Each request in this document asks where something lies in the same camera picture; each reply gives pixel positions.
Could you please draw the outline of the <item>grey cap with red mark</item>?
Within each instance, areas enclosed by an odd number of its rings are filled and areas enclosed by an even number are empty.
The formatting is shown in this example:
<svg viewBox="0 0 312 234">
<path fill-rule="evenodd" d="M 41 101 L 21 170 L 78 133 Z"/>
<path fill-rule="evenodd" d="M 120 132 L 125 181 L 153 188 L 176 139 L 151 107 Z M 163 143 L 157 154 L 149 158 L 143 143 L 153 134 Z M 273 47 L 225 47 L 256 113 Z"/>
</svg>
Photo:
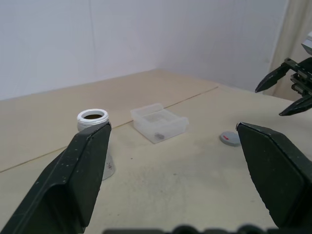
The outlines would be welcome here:
<svg viewBox="0 0 312 234">
<path fill-rule="evenodd" d="M 219 135 L 219 139 L 226 145 L 238 147 L 241 145 L 239 135 L 234 132 L 225 131 Z"/>
</svg>

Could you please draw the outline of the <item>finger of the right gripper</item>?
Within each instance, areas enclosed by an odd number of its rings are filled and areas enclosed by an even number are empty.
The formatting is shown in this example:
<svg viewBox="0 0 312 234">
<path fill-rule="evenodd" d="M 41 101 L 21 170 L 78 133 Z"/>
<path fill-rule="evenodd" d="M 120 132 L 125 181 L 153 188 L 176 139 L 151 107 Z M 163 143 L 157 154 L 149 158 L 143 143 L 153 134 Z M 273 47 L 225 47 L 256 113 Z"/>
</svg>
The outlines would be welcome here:
<svg viewBox="0 0 312 234">
<path fill-rule="evenodd" d="M 292 116 L 305 112 L 312 108 L 312 95 L 305 95 L 299 100 L 293 102 L 285 110 L 279 113 L 280 116 Z"/>
<path fill-rule="evenodd" d="M 286 73 L 290 70 L 290 66 L 286 63 L 281 64 L 278 68 L 267 74 L 255 89 L 256 93 L 262 92 L 274 86 Z"/>
</svg>

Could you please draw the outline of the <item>beige curtain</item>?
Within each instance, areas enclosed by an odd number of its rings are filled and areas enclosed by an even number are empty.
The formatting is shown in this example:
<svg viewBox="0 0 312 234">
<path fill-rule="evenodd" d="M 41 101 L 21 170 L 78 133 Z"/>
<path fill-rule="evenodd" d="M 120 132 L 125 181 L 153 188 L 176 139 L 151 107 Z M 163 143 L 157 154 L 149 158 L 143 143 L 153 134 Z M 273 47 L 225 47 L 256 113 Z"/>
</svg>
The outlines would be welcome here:
<svg viewBox="0 0 312 234">
<path fill-rule="evenodd" d="M 312 31 L 312 0 L 289 0 L 270 71 L 277 68 L 286 58 L 301 62 L 310 57 L 302 43 Z M 292 71 L 280 79 L 269 91 L 270 95 L 288 100 L 298 100 L 301 96 L 291 89 Z"/>
</svg>

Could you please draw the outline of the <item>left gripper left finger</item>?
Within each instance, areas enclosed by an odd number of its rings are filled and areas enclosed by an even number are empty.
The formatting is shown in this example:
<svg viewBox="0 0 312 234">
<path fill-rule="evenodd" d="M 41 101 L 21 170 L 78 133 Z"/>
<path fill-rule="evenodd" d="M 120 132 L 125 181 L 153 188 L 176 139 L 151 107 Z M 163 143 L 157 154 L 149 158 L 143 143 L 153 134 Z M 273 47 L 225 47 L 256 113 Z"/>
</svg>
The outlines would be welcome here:
<svg viewBox="0 0 312 234">
<path fill-rule="evenodd" d="M 42 171 L 0 234 L 83 234 L 104 173 L 109 122 L 77 133 Z"/>
</svg>

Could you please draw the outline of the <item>white plastic jar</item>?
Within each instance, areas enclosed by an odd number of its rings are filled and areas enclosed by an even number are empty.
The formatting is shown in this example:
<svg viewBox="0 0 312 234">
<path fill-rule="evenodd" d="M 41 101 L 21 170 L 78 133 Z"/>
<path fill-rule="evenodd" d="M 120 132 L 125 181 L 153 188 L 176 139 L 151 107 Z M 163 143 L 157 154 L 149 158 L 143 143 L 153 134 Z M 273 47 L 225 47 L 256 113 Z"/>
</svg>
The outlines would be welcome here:
<svg viewBox="0 0 312 234">
<path fill-rule="evenodd" d="M 77 121 L 77 129 L 79 132 L 97 124 L 110 122 L 108 112 L 103 109 L 84 110 L 78 114 Z M 110 153 L 110 145 L 108 145 L 102 181 L 111 177 L 114 172 L 115 166 Z"/>
</svg>

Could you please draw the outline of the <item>clear plastic container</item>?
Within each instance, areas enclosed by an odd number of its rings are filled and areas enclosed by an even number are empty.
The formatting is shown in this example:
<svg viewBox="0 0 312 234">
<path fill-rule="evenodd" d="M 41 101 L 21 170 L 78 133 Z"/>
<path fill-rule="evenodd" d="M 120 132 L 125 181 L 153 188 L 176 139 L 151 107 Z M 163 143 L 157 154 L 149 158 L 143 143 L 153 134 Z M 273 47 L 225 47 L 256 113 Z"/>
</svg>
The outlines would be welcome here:
<svg viewBox="0 0 312 234">
<path fill-rule="evenodd" d="M 156 144 L 186 131 L 189 120 L 166 110 L 160 103 L 131 110 L 134 128 Z"/>
</svg>

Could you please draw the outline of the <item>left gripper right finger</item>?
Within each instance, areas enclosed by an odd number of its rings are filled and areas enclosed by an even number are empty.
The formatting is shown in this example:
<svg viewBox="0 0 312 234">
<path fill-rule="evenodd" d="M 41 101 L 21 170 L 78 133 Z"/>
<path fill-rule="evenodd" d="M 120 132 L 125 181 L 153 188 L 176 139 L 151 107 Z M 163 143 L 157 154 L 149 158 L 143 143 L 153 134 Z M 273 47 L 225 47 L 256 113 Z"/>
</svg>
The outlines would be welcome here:
<svg viewBox="0 0 312 234">
<path fill-rule="evenodd" d="M 312 161 L 285 135 L 237 124 L 251 179 L 275 225 L 312 229 Z"/>
</svg>

